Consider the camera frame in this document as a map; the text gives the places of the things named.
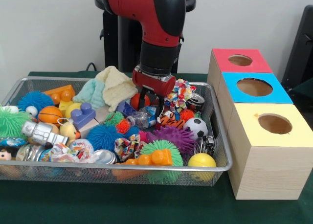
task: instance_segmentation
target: soccer ball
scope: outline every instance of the soccer ball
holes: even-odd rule
[[[196,140],[198,137],[206,136],[209,133],[206,123],[200,118],[191,118],[183,126],[184,129],[192,131],[194,135],[191,137]]]

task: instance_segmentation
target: orange spiky ball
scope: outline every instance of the orange spiky ball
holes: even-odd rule
[[[183,119],[186,122],[189,119],[195,117],[195,113],[192,110],[189,110],[189,109],[182,110],[179,115],[180,115],[180,118]]]
[[[123,119],[116,125],[117,132],[121,134],[126,134],[130,128],[131,125],[126,119]]]

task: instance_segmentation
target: white towel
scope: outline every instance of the white towel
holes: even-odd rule
[[[95,77],[105,83],[103,100],[110,106],[109,111],[115,111],[117,105],[137,93],[137,88],[131,78],[120,72],[114,66],[109,66]]]

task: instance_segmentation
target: white wall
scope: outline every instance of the white wall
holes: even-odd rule
[[[207,73],[219,48],[258,48],[282,78],[312,0],[197,0],[186,16],[179,72]],[[93,0],[0,0],[0,100],[30,71],[103,68],[102,12]]]

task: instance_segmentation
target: green table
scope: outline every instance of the green table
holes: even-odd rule
[[[31,72],[89,77],[96,72]],[[205,74],[178,74],[206,81]],[[236,201],[227,173],[214,187],[0,181],[1,223],[313,223],[313,174],[297,201]]]

